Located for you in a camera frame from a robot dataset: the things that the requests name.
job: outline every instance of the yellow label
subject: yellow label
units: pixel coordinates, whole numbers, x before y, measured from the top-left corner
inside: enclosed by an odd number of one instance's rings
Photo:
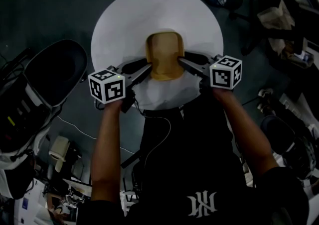
[[[13,120],[10,118],[10,116],[8,116],[8,120],[10,121],[10,123],[15,126],[15,123],[13,122]]]

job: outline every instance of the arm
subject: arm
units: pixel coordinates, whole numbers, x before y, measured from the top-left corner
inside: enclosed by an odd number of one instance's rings
[[[91,200],[119,201],[121,104],[122,101],[115,101],[104,108],[91,164]]]
[[[231,91],[213,89],[213,93],[226,111],[236,141],[254,175],[261,177],[268,170],[278,167],[270,143],[253,122]]]

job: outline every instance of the black t-shirt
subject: black t-shirt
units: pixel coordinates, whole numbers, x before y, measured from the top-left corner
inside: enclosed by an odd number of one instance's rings
[[[140,202],[125,218],[120,203],[88,202],[79,210],[78,224],[107,224],[121,219],[306,224],[308,199],[288,168],[269,170],[256,182],[257,188],[246,186],[241,162],[232,152],[232,134],[223,108],[212,97],[200,96],[185,105],[183,118],[179,110],[156,112],[155,116],[169,119],[171,131],[147,161],[141,160],[144,177]],[[147,145],[156,146],[167,132],[167,121],[146,119],[141,149],[149,152],[152,148]]]

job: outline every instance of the white round table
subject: white round table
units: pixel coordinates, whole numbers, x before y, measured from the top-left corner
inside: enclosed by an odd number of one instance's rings
[[[186,51],[223,55],[219,24],[201,0],[115,0],[102,13],[93,32],[95,70],[145,58],[147,37],[164,30],[178,32]],[[141,109],[171,109],[196,98],[199,81],[188,72],[171,81],[147,77],[134,91]]]

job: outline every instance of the white cube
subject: white cube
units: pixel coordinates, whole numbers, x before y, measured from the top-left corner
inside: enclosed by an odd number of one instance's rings
[[[89,75],[92,97],[103,104],[125,98],[125,77],[103,69]]]
[[[210,85],[232,90],[241,80],[242,60],[224,56],[209,67]]]

